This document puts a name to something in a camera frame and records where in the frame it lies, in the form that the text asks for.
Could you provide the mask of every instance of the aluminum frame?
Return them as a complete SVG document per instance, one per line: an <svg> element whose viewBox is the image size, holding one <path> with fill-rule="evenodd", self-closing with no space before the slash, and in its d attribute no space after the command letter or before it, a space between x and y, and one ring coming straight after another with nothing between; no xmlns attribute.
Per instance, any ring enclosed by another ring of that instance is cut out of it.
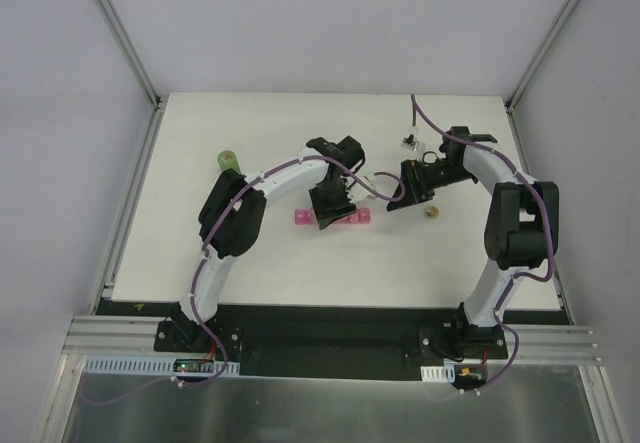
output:
<svg viewBox="0 0 640 443"><path fill-rule="evenodd" d="M63 354L189 356L153 350L157 326L164 318L76 316L71 322ZM518 365L603 366L594 331L574 325L511 325L520 336ZM513 335L506 334L508 347Z"/></svg>

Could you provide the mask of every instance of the white tabletop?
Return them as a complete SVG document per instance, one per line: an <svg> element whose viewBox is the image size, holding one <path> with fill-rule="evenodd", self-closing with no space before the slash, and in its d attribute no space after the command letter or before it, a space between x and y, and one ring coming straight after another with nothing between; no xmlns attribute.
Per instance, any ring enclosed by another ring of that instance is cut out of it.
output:
<svg viewBox="0 0 640 443"><path fill-rule="evenodd" d="M441 128L490 133L518 157L499 97L420 96ZM233 150L243 172L295 155L322 136L351 135L363 146L361 174L390 171L413 153L400 146L411 123L408 96L172 93L153 150L118 271L113 300L167 302L188 289L200 258L198 213L220 170L216 157ZM418 138L437 150L441 138L419 123ZM378 179L392 194L396 183ZM455 307L484 268L483 231L490 195L471 181L436 191L430 203L387 213L365 200L369 225L296 226L294 210L310 208L300 192L267 209L256 244L236 262L221 302L371 307ZM510 304L558 309L552 284L525 281Z"/></svg>

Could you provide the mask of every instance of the white wall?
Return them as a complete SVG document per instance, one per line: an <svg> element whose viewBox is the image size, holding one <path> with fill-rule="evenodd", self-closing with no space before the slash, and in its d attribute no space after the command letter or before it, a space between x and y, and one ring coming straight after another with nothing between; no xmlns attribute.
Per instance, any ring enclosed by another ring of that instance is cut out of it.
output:
<svg viewBox="0 0 640 443"><path fill-rule="evenodd" d="M29 440L150 116L93 0L0 0L0 441Z"/></svg>
<svg viewBox="0 0 640 443"><path fill-rule="evenodd" d="M509 96L564 0L113 0L158 91Z"/></svg>
<svg viewBox="0 0 640 443"><path fill-rule="evenodd" d="M535 174L560 186L563 283L640 441L640 0L584 0L516 122Z"/></svg>

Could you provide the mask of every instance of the pink toy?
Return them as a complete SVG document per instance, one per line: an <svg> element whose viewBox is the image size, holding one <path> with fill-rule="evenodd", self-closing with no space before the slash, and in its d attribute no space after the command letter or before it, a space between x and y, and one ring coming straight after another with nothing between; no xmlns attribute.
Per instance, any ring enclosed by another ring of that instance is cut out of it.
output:
<svg viewBox="0 0 640 443"><path fill-rule="evenodd" d="M315 225L316 215L313 210L296 210L295 212L296 225ZM371 212L369 208L360 208L353 215L349 215L341 220L336 221L336 224L341 225L368 225L371 222Z"/></svg>

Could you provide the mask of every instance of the purple wire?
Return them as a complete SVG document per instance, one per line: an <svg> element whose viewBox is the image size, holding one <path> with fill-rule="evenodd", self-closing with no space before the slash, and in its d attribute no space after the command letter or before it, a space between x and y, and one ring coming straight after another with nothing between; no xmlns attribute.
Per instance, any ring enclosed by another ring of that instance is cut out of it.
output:
<svg viewBox="0 0 640 443"><path fill-rule="evenodd" d="M437 133L442 135L444 138L447 138L447 139L449 139L451 141L455 141L456 143L460 143L460 144L463 144L463 145L473 146L475 148L479 148L481 150L491 152L494 155L498 156L498 158L500 158L507 165L507 167L515 175L515 177L518 179L518 181L520 181L525 186L525 188L527 188L529 193L531 193L533 198L536 200L538 208L540 209L540 215L542 217L542 228L544 230L545 242L546 242L546 246L547 246L547 259L548 259L547 273L545 274L545 276L540 277L540 276L534 275L533 273L529 273L529 272L526 272L526 271L519 271L519 272L515 273L511 277L511 280L509 280L509 284L505 288L505 290L502 293L502 295L500 295L500 298L498 299L498 302L496 303L496 306L494 308L494 315L493 316L494 316L494 318L496 320L496 324L500 328L502 328L503 331L506 330L506 331L508 331L509 333L511 333L513 335L514 344L513 344L513 350L511 351L511 357L507 361L507 364L502 367L502 369L498 372L498 374L496 374L496 376L491 378L491 380L487 381L483 385L483 388L486 388L488 385L492 385L497 380L499 380L509 370L509 368L511 368L511 366L513 365L514 361L516 360L516 358L518 356L518 350L520 348L520 336L518 335L518 332L516 330L514 330L513 328L505 325L502 322L502 320L500 320L500 318L498 317L498 313L500 312L500 309L502 308L502 305L504 304L504 302L506 301L507 297L509 296L509 293L511 292L511 290L515 286L514 280L516 278L528 277L528 278L531 278L531 279L536 280L536 281L546 282L546 281L549 281L553 277L553 271L554 271L554 268L555 268L555 258L554 258L554 255L553 255L553 238L551 236L551 224L549 223L549 214L547 213L547 208L546 208L546 206L544 204L544 201L542 200L542 198L538 194L538 192L535 190L535 188L533 188L533 186L531 186L531 184L527 181L527 179L518 171L518 169L516 168L516 165L514 165L513 162L504 153L502 153L502 152L500 152L498 150L495 150L495 149L493 149L493 148L491 148L489 146L482 145L482 144L476 143L474 141L464 140L462 138L458 138L456 136L453 136L453 135L450 135L450 134L444 132L438 126L436 126L436 124L433 121L431 121L429 119L429 117L422 111L422 109L418 105L418 102L416 101L416 95L414 95L414 94L411 94L411 104L412 104L412 107L413 107L413 121L415 121L416 112L417 112L422 117L422 119L425 121L425 123L427 123L427 125L429 125L431 128L433 128Z"/></svg>

